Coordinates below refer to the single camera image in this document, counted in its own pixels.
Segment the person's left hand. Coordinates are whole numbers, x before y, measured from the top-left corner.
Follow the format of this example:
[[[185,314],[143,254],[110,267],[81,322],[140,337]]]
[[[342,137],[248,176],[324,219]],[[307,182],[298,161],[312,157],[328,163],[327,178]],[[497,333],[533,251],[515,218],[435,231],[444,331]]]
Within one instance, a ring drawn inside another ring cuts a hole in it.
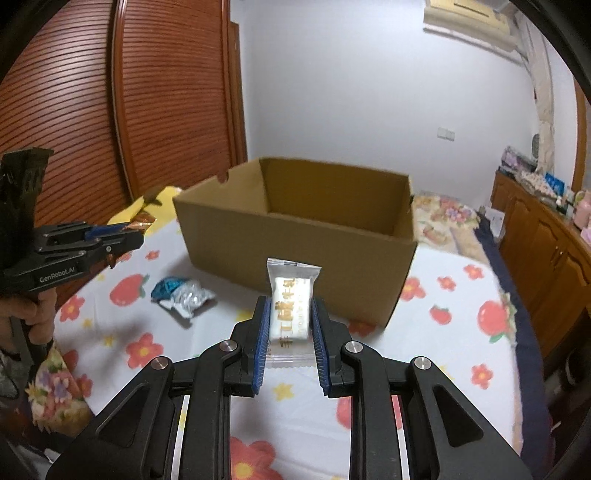
[[[29,340],[32,344],[49,343],[54,334],[56,301],[55,289],[40,292],[36,301],[18,296],[2,297],[0,303],[1,349],[9,353],[17,352],[10,322],[11,317],[24,320],[31,327]]]

